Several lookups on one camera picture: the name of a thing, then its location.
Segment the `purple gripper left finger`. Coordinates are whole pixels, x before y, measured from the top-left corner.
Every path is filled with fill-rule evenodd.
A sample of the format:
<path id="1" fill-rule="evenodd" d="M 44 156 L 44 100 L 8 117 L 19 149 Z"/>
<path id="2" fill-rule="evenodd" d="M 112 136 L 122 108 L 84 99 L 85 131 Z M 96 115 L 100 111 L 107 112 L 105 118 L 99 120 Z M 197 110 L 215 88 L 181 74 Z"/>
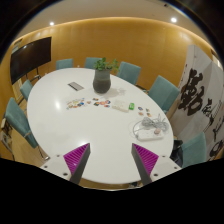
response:
<path id="1" fill-rule="evenodd" d="M 70 181 L 79 184 L 90 155 L 90 144 L 84 144 L 64 155 L 64 160 L 71 172 Z"/>

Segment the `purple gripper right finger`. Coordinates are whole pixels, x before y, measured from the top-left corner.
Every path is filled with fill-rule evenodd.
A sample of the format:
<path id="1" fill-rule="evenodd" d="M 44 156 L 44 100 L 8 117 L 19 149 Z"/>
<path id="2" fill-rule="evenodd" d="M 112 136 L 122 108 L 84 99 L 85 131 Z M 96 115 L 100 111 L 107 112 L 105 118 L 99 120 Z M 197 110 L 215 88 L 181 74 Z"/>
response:
<path id="1" fill-rule="evenodd" d="M 150 184 L 152 182 L 150 174 L 159 156 L 137 144 L 132 144 L 131 153 L 140 174 L 142 184 Z"/>

